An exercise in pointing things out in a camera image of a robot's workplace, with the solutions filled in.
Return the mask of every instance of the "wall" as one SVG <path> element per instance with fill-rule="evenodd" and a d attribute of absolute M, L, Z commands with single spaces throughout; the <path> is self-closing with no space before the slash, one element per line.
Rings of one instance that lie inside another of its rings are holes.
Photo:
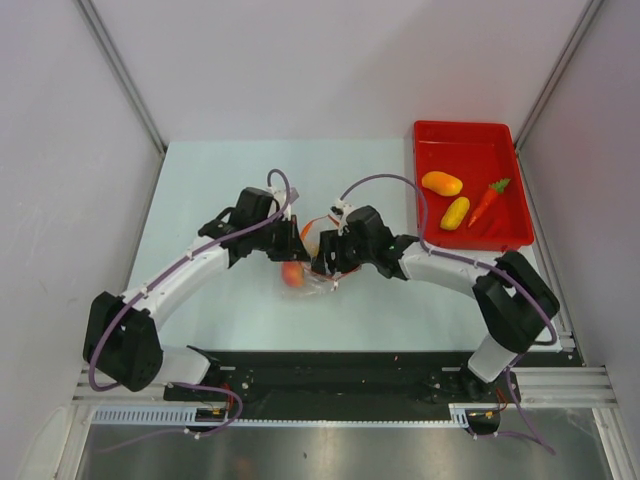
<path fill-rule="evenodd" d="M 608 2 L 523 150 L 578 340 L 640 445 L 640 3 Z"/>
<path fill-rule="evenodd" d="M 585 0 L 96 0 L 171 140 L 520 128 Z"/>
<path fill-rule="evenodd" d="M 159 166 L 73 2 L 0 5 L 0 477 L 68 403 Z"/>

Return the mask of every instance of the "plastic bag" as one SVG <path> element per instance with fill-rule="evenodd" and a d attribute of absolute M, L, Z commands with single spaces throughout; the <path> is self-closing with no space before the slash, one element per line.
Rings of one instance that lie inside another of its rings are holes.
<path fill-rule="evenodd" d="M 329 215 L 316 218 L 307 223 L 300 232 L 300 238 L 312 259 L 318 255 L 320 233 L 326 230 L 337 230 L 338 223 Z M 283 262 L 281 278 L 288 287 L 284 294 L 293 297 L 306 297 L 333 292 L 338 288 L 340 280 L 352 272 L 320 275 L 311 270 L 311 262 Z"/>

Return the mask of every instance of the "cable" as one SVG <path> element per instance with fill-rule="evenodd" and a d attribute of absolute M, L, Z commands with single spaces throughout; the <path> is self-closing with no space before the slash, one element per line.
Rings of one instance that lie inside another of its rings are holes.
<path fill-rule="evenodd" d="M 204 433 L 196 433 L 193 435 L 193 438 L 195 440 L 198 440 L 200 438 L 205 438 L 205 437 L 210 437 L 211 435 L 214 435 L 216 433 L 219 433 L 223 430 L 226 430 L 227 428 L 229 428 L 229 426 L 235 422 L 238 418 L 240 418 L 240 415 L 242 415 L 242 409 L 244 408 L 244 404 L 242 403 L 242 399 L 240 398 L 240 396 L 233 392 L 232 390 L 227 390 L 224 388 L 218 388 L 218 387 L 207 387 L 205 385 L 191 385 L 190 383 L 175 383 L 174 385 L 178 386 L 178 387 L 183 387 L 183 388 L 190 388 L 192 390 L 204 390 L 207 392 L 215 392 L 215 393 L 224 393 L 225 395 L 227 395 L 228 397 L 230 397 L 233 400 L 236 400 L 238 402 L 238 409 L 235 413 L 235 415 L 233 415 L 231 418 L 228 418 L 227 420 L 225 420 L 223 423 L 221 423 L 219 426 L 214 427 L 213 430 L 210 430 L 208 432 L 204 432 Z M 155 438 L 155 437 L 159 437 L 161 435 L 166 435 L 169 433 L 186 433 L 189 434 L 189 430 L 187 428 L 165 428 L 162 430 L 156 430 L 155 432 L 151 432 L 151 433 L 147 433 L 145 435 L 140 435 L 139 437 L 135 437 L 129 440 L 125 440 L 124 442 L 118 443 L 116 445 L 112 445 L 110 447 L 107 448 L 101 448 L 96 450 L 96 453 L 111 453 L 114 452 L 115 450 L 119 450 L 121 448 L 124 447 L 128 447 L 130 445 L 134 445 L 136 443 L 142 442 L 143 440 L 148 440 L 150 438 Z"/>
<path fill-rule="evenodd" d="M 422 221 L 420 223 L 419 242 L 420 242 L 420 246 L 427 253 L 429 253 L 430 255 L 436 255 L 436 256 L 439 256 L 439 257 L 442 257 L 442 258 L 448 258 L 450 260 L 457 260 L 459 262 L 463 262 L 463 263 L 466 263 L 468 265 L 473 265 L 474 267 L 482 267 L 482 268 L 484 268 L 486 270 L 489 270 L 489 271 L 495 273 L 496 275 L 499 275 L 500 277 L 502 277 L 508 283 L 513 285 L 513 287 L 516 289 L 516 291 L 518 293 L 520 293 L 527 300 L 527 302 L 536 310 L 538 315 L 540 315 L 540 317 L 544 321 L 547 329 L 551 333 L 551 340 L 543 341 L 543 342 L 534 342 L 534 344 L 535 345 L 553 345 L 558 341 L 558 335 L 556 333 L 556 330 L 555 330 L 553 324 L 551 323 L 551 319 L 549 318 L 549 316 L 545 313 L 545 311 L 538 304 L 538 302 L 536 302 L 535 299 L 529 294 L 529 292 L 527 292 L 526 289 L 522 285 L 520 285 L 520 283 L 518 283 L 516 281 L 516 279 L 511 277 L 511 275 L 509 275 L 508 273 L 500 270 L 499 268 L 497 268 L 497 267 L 495 267 L 493 265 L 489 265 L 486 262 L 476 261 L 476 260 L 474 260 L 472 258 L 465 257 L 464 255 L 460 255 L 460 254 L 453 253 L 453 252 L 446 252 L 446 251 L 443 251 L 443 250 L 435 250 L 435 249 L 433 249 L 433 248 L 431 248 L 431 247 L 429 247 L 427 245 L 427 243 L 424 240 L 424 234 L 425 234 L 425 230 L 426 230 L 426 227 L 427 227 L 427 214 L 428 214 L 427 199 L 424 196 L 424 193 L 422 192 L 422 190 L 420 190 L 418 188 L 418 186 L 415 183 L 413 183 L 411 180 L 409 180 L 408 178 L 403 177 L 401 175 L 396 175 L 396 174 L 393 174 L 393 173 L 379 173 L 379 174 L 376 174 L 376 175 L 370 175 L 368 177 L 365 177 L 365 178 L 362 178 L 362 179 L 358 180 L 356 183 L 354 183 L 349 188 L 347 188 L 345 190 L 345 192 L 340 196 L 340 200 L 344 201 L 344 199 L 347 197 L 347 195 L 349 195 L 356 187 L 362 185 L 363 183 L 369 182 L 371 180 L 376 180 L 378 178 L 392 178 L 392 179 L 395 179 L 395 180 L 400 180 L 401 182 L 406 183 L 407 185 L 409 185 L 410 187 L 412 187 L 415 190 L 416 194 L 420 198 L 420 202 L 422 203 Z M 518 355 L 514 359 L 512 365 L 505 369 L 505 375 L 507 377 L 507 385 L 509 387 L 509 393 L 511 394 L 511 398 L 513 400 L 513 403 L 515 404 L 516 408 L 518 409 L 518 413 L 520 413 L 520 416 L 522 417 L 522 420 L 525 422 L 527 427 L 529 427 L 529 430 L 531 431 L 533 436 L 527 435 L 525 433 L 511 432 L 511 431 L 509 431 L 509 432 L 501 432 L 501 433 L 497 433 L 496 432 L 496 434 L 488 435 L 488 436 L 489 437 L 496 437 L 496 436 L 499 435 L 499 436 L 504 436 L 504 437 L 526 438 L 527 440 L 531 440 L 532 442 L 535 442 L 538 445 L 541 445 L 542 447 L 544 447 L 544 449 L 547 450 L 547 452 L 549 452 L 551 455 L 555 455 L 556 454 L 555 450 L 543 440 L 543 438 L 540 435 L 540 433 L 533 426 L 533 423 L 525 415 L 524 409 L 522 408 L 522 405 L 520 405 L 520 402 L 518 401 L 518 398 L 516 397 L 516 394 L 513 391 L 513 387 L 511 386 L 511 367 L 513 365 L 515 365 L 521 358 L 522 358 L 522 355 Z M 473 433 L 473 431 L 470 428 L 468 429 L 468 431 L 471 434 L 474 435 L 474 438 L 477 438 L 477 437 L 480 436 L 480 435 L 476 435 L 475 433 Z"/>
<path fill-rule="evenodd" d="M 515 278 L 511 277 L 511 275 L 509 275 L 507 272 L 500 270 L 499 268 L 493 265 L 490 265 L 486 262 L 477 261 L 477 260 L 474 260 L 473 258 L 465 257 L 464 255 L 460 255 L 458 253 L 446 252 L 443 250 L 435 250 L 427 245 L 427 243 L 424 240 L 424 234 L 427 228 L 427 214 L 428 214 L 427 199 L 424 196 L 424 193 L 422 192 L 422 190 L 420 190 L 418 186 L 408 178 L 405 178 L 401 175 L 395 175 L 393 173 L 379 173 L 376 175 L 370 175 L 361 180 L 358 180 L 356 183 L 354 183 L 349 188 L 347 188 L 345 192 L 340 196 L 340 200 L 344 200 L 347 197 L 347 195 L 349 195 L 356 187 L 359 187 L 365 182 L 376 180 L 378 178 L 393 178 L 395 180 L 400 180 L 401 182 L 406 183 L 416 191 L 416 194 L 418 195 L 422 203 L 422 221 L 420 222 L 419 241 L 420 241 L 420 246 L 426 252 L 428 252 L 430 255 L 436 255 L 438 257 L 448 258 L 450 260 L 457 260 L 459 262 L 463 262 L 468 265 L 482 267 L 502 277 L 509 284 L 511 284 L 516 289 L 516 291 L 519 294 L 521 294 L 527 300 L 527 302 L 535 309 L 536 313 L 540 315 L 540 318 L 542 318 L 542 321 L 545 323 L 547 329 L 551 333 L 551 340 L 534 342 L 534 345 L 554 345 L 558 341 L 558 335 L 556 333 L 556 329 L 553 327 L 553 324 L 551 323 L 551 319 L 549 318 L 549 316 L 545 313 L 545 311 L 538 304 L 538 302 L 536 302 L 536 300 L 531 296 L 531 294 L 527 292 L 527 290 L 522 285 L 520 285 L 520 283 L 517 282 Z"/>
<path fill-rule="evenodd" d="M 280 218 L 284 214 L 285 210 L 287 209 L 287 207 L 290 204 L 291 185 L 289 184 L 289 179 L 282 172 L 282 170 L 274 168 L 271 171 L 269 171 L 269 173 L 267 174 L 267 184 L 269 186 L 271 186 L 271 177 L 272 177 L 272 175 L 274 173 L 277 173 L 282 178 L 282 180 L 284 182 L 284 185 L 285 185 L 287 196 L 286 196 L 286 199 L 284 201 L 284 205 L 282 205 L 282 207 L 280 207 L 280 209 L 277 212 L 275 212 L 273 215 L 269 216 L 267 219 L 265 219 L 265 220 L 263 220 L 261 222 L 256 223 L 255 225 L 251 225 L 250 227 L 244 228 L 242 230 L 238 230 L 237 232 L 234 232 L 234 233 L 230 233 L 229 235 L 225 235 L 225 236 L 220 237 L 220 238 L 218 238 L 216 240 L 212 240 L 212 241 L 206 243 L 205 245 L 195 249 L 193 251 L 193 253 L 192 253 L 192 257 L 195 257 L 196 255 L 199 255 L 202 252 L 204 252 L 204 251 L 206 251 L 206 250 L 208 250 L 208 249 L 210 249 L 212 247 L 215 247 L 216 245 L 219 245 L 222 242 L 226 242 L 227 240 L 232 240 L 234 238 L 241 237 L 242 235 L 246 235 L 248 233 L 254 232 L 254 231 L 256 231 L 256 230 L 268 225 L 269 223 L 274 222 L 275 220 L 277 220 L 278 218 Z M 149 285 L 147 285 L 147 292 L 150 292 L 153 289 L 155 289 L 158 285 L 160 285 L 163 281 L 165 281 L 172 273 L 174 273 L 182 265 L 184 265 L 185 263 L 187 263 L 189 261 L 190 261 L 190 258 L 188 256 L 186 256 L 186 255 L 184 257 L 180 258 L 179 260 L 177 260 L 173 265 L 171 265 L 169 268 L 167 268 L 164 272 L 162 272 L 160 275 L 158 275 L 158 277 L 156 279 L 154 279 Z M 136 303 L 138 303 L 142 298 L 144 298 L 144 295 L 145 294 L 142 293 L 142 292 L 136 294 L 117 313 L 117 315 L 113 318 L 113 320 L 111 321 L 109 326 L 105 329 L 104 333 L 102 334 L 102 337 L 100 337 L 100 340 L 98 341 L 98 344 L 96 345 L 96 348 L 93 351 L 93 354 L 91 355 L 91 361 L 89 362 L 89 372 L 88 372 L 89 385 L 96 392 L 106 392 L 106 391 L 111 390 L 113 388 L 116 388 L 118 385 L 120 385 L 118 382 L 110 383 L 108 385 L 98 385 L 98 383 L 96 382 L 96 365 L 98 364 L 98 358 L 100 358 L 100 354 L 102 354 L 102 350 L 104 349 L 104 346 L 107 343 L 107 340 L 109 339 L 109 337 L 111 336 L 113 331 L 116 329 L 118 324 L 122 321 L 122 319 L 127 314 L 127 312 L 129 310 L 131 310 L 131 308 Z"/>

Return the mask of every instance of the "red plastic container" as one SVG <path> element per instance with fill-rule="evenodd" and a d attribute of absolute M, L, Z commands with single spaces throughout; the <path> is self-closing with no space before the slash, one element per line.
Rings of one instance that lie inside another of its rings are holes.
<path fill-rule="evenodd" d="M 419 121 L 414 125 L 416 183 L 427 198 L 425 240 L 444 248 L 504 251 L 533 242 L 533 227 L 509 127 L 497 123 Z M 460 195 L 471 201 L 469 213 L 452 232 L 440 220 L 456 197 L 422 188 L 422 177 L 439 170 L 462 180 Z M 471 212 L 487 187 L 502 178 L 511 182 L 480 219 L 467 228 Z M 422 205 L 418 200 L 418 226 Z"/>

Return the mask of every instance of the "purple cable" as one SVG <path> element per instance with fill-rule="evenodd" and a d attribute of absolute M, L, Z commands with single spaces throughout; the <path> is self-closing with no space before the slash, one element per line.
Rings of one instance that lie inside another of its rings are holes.
<path fill-rule="evenodd" d="M 216 393 L 224 393 L 230 397 L 233 397 L 237 402 L 238 402 L 238 409 L 235 413 L 235 415 L 231 418 L 228 418 L 227 420 L 225 420 L 223 423 L 220 424 L 220 426 L 215 427 L 213 430 L 208 431 L 208 432 L 204 432 L 204 433 L 200 433 L 198 438 L 205 438 L 205 437 L 210 437 L 211 435 L 214 435 L 216 433 L 219 433 L 223 430 L 226 430 L 227 428 L 229 428 L 229 426 L 235 422 L 238 418 L 240 418 L 240 415 L 242 415 L 242 409 L 244 408 L 244 405 L 242 403 L 242 399 L 240 398 L 240 396 L 235 393 L 232 392 L 231 390 L 225 390 L 224 388 L 217 388 L 217 387 L 207 387 L 204 385 L 191 385 L 189 383 L 175 383 L 174 385 L 177 385 L 178 387 L 184 387 L 184 388 L 190 388 L 192 390 L 205 390 L 207 392 L 216 392 Z M 124 447 L 128 447 L 130 445 L 136 444 L 138 442 L 142 442 L 143 440 L 148 440 L 150 438 L 155 438 L 155 437 L 159 437 L 161 435 L 166 435 L 168 433 L 188 433 L 185 432 L 185 429 L 183 428 L 165 428 L 163 430 L 156 430 L 155 432 L 151 432 L 151 433 L 147 433 L 145 435 L 140 435 L 139 437 L 135 437 L 132 438 L 130 440 L 126 440 L 124 442 L 118 443 L 116 445 L 112 445 L 110 447 L 107 448 L 101 448 L 99 450 L 96 450 L 96 453 L 111 453 L 115 450 L 119 450 L 121 448 Z"/>
<path fill-rule="evenodd" d="M 203 245 L 202 247 L 195 249 L 192 254 L 194 257 L 212 247 L 215 247 L 216 245 L 222 242 L 226 242 L 227 240 L 238 238 L 238 237 L 241 237 L 242 235 L 246 235 L 247 233 L 254 232 L 264 227 L 265 225 L 268 225 L 269 223 L 274 222 L 284 214 L 285 210 L 291 203 L 290 202 L 291 185 L 289 184 L 289 179 L 284 174 L 284 172 L 282 172 L 282 170 L 274 168 L 271 171 L 269 171 L 269 173 L 267 174 L 267 184 L 269 186 L 271 186 L 271 176 L 274 173 L 277 173 L 278 175 L 280 175 L 280 177 L 282 178 L 282 181 L 284 182 L 285 190 L 287 192 L 287 197 L 284 201 L 284 204 L 280 207 L 280 209 L 277 212 L 275 212 L 273 215 L 269 216 L 269 218 L 261 222 L 258 222 L 255 225 L 251 225 L 250 227 L 247 227 L 245 229 L 239 230 L 234 233 L 230 233 L 229 235 L 225 235 L 224 237 L 218 238 L 216 240 L 212 240 L 209 243 Z M 187 256 L 184 256 L 179 260 L 177 260 L 173 265 L 167 268 L 164 272 L 158 275 L 158 277 L 155 280 L 153 280 L 149 285 L 147 285 L 147 292 L 150 292 L 153 289 L 155 289 L 158 285 L 164 282 L 172 273 L 174 273 L 176 270 L 178 270 L 182 265 L 184 265 L 188 261 L 189 261 L 189 257 Z M 109 326 L 105 329 L 104 333 L 102 334 L 102 337 L 100 337 L 100 340 L 96 345 L 95 350 L 93 351 L 93 354 L 91 355 L 91 361 L 89 362 L 89 372 L 88 372 L 89 385 L 96 392 L 106 392 L 120 385 L 118 382 L 110 383 L 108 385 L 98 385 L 98 383 L 96 382 L 96 365 L 98 364 L 98 358 L 100 358 L 100 354 L 102 353 L 102 350 L 104 349 L 104 346 L 107 343 L 107 339 L 111 336 L 113 331 L 120 324 L 120 322 L 122 321 L 124 316 L 127 314 L 127 312 L 131 310 L 131 308 L 137 302 L 139 302 L 142 298 L 144 298 L 144 294 L 140 292 L 136 294 L 124 307 L 122 307 L 122 309 L 118 312 L 118 314 L 113 318 Z"/>
<path fill-rule="evenodd" d="M 358 180 L 356 183 L 354 183 L 349 188 L 347 188 L 347 190 L 345 190 L 345 192 L 340 197 L 340 200 L 344 200 L 347 197 L 347 195 L 349 195 L 356 187 L 362 185 L 365 182 L 368 182 L 370 180 L 376 180 L 378 178 L 393 178 L 395 180 L 400 180 L 401 182 L 406 183 L 416 191 L 416 194 L 418 195 L 422 203 L 422 221 L 420 222 L 421 226 L 420 226 L 419 239 L 420 239 L 420 245 L 426 252 L 428 252 L 430 255 L 436 255 L 438 257 L 448 258 L 450 260 L 457 260 L 459 262 L 463 262 L 468 265 L 482 267 L 502 277 L 509 284 L 513 285 L 516 291 L 519 294 L 521 294 L 527 300 L 527 302 L 529 302 L 529 304 L 535 309 L 538 315 L 540 315 L 540 318 L 542 318 L 542 321 L 545 323 L 547 329 L 551 333 L 551 340 L 534 342 L 534 345 L 554 345 L 558 341 L 558 335 L 556 334 L 556 329 L 553 327 L 553 324 L 551 323 L 551 319 L 549 318 L 549 316 L 545 313 L 545 311 L 538 304 L 538 302 L 536 302 L 536 300 L 529 294 L 529 292 L 527 292 L 526 289 L 522 285 L 520 285 L 520 283 L 518 283 L 515 278 L 511 277 L 511 275 L 509 275 L 507 272 L 500 270 L 499 268 L 493 265 L 489 265 L 488 263 L 476 261 L 472 258 L 465 257 L 464 255 L 460 255 L 458 253 L 445 252 L 443 250 L 435 250 L 426 244 L 424 240 L 424 234 L 427 227 L 427 213 L 428 213 L 427 199 L 424 196 L 424 193 L 422 193 L 422 190 L 420 190 L 418 186 L 408 178 L 405 178 L 401 175 L 395 175 L 393 173 L 379 173 L 377 175 L 370 175 L 361 180 Z"/>
<path fill-rule="evenodd" d="M 520 293 L 526 300 L 527 302 L 529 302 L 529 304 L 536 310 L 536 312 L 538 313 L 538 315 L 540 315 L 540 317 L 542 318 L 542 320 L 544 321 L 545 325 L 547 326 L 547 328 L 549 329 L 549 332 L 551 333 L 551 340 L 549 341 L 542 341 L 542 342 L 534 342 L 534 344 L 536 345 L 553 345 L 556 343 L 556 341 L 558 340 L 558 335 L 556 333 L 556 329 L 553 327 L 553 324 L 551 323 L 551 319 L 549 318 L 549 316 L 545 313 L 545 311 L 542 309 L 542 307 L 538 304 L 538 302 L 535 301 L 535 299 L 529 294 L 529 292 L 527 292 L 525 290 L 525 288 L 520 285 L 520 283 L 518 283 L 516 281 L 516 279 L 514 279 L 513 277 L 511 277 L 511 275 L 509 275 L 508 273 L 500 270 L 497 267 L 494 267 L 493 265 L 489 265 L 488 263 L 485 262 L 480 262 L 480 261 L 476 261 L 472 258 L 469 257 L 465 257 L 464 255 L 460 255 L 457 253 L 453 253 L 453 252 L 445 252 L 443 250 L 435 250 L 431 247 L 429 247 L 427 245 L 427 243 L 424 240 L 424 233 L 425 233 L 425 229 L 427 226 L 427 199 L 424 196 L 424 193 L 422 193 L 422 190 L 420 190 L 418 188 L 418 186 L 413 183 L 411 180 L 409 180 L 406 177 L 403 177 L 401 175 L 396 175 L 393 173 L 379 173 L 377 175 L 370 175 L 368 177 L 365 177 L 361 180 L 358 180 L 356 183 L 354 183 L 353 185 L 351 185 L 349 188 L 347 188 L 347 190 L 345 190 L 345 192 L 342 194 L 342 196 L 340 197 L 340 200 L 344 200 L 347 195 L 349 195 L 356 187 L 362 185 L 365 182 L 368 182 L 370 180 L 376 180 L 378 178 L 393 178 L 395 180 L 400 180 L 401 182 L 406 183 L 407 185 L 409 185 L 410 187 L 412 187 L 416 194 L 418 195 L 418 197 L 420 198 L 420 201 L 422 203 L 422 221 L 420 222 L 420 233 L 419 233 L 419 239 L 420 239 L 420 246 L 430 255 L 436 255 L 442 258 L 448 258 L 450 260 L 457 260 L 459 262 L 463 262 L 466 263 L 468 265 L 474 265 L 474 266 L 478 266 L 478 267 L 482 267 L 486 270 L 489 270 L 497 275 L 499 275 L 500 277 L 502 277 L 504 280 L 506 280 L 508 283 L 510 283 L 511 285 L 513 285 L 513 287 L 516 289 L 516 291 L 518 293 Z M 513 364 L 515 365 L 520 359 L 522 358 L 522 355 L 519 355 L 515 358 Z M 534 427 L 533 423 L 529 420 L 529 418 L 527 418 L 527 416 L 524 413 L 524 409 L 522 408 L 522 405 L 520 405 L 520 402 L 518 401 L 518 398 L 516 397 L 515 392 L 513 391 L 513 387 L 511 386 L 511 367 L 513 365 L 507 367 L 505 369 L 505 375 L 507 378 L 507 385 L 509 388 L 509 393 L 511 394 L 511 399 L 513 400 L 513 403 L 515 404 L 516 408 L 518 409 L 518 413 L 520 413 L 520 416 L 522 417 L 522 420 L 524 421 L 524 423 L 527 425 L 527 427 L 529 427 L 529 430 L 531 430 L 531 433 L 533 434 L 533 436 L 531 435 L 527 435 L 525 433 L 520 433 L 520 432 L 502 432 L 499 433 L 499 436 L 504 436 L 504 437 L 518 437 L 518 438 L 526 438 L 527 440 L 531 440 L 539 445 L 541 445 L 542 447 L 544 447 L 545 450 L 547 450 L 547 452 L 549 452 L 552 455 L 555 455 L 556 452 L 553 448 L 551 448 L 550 445 L 548 445 L 543 439 L 542 436 L 540 435 L 540 433 L 536 430 L 536 428 Z M 479 437 L 495 437 L 495 435 L 478 435 Z"/>

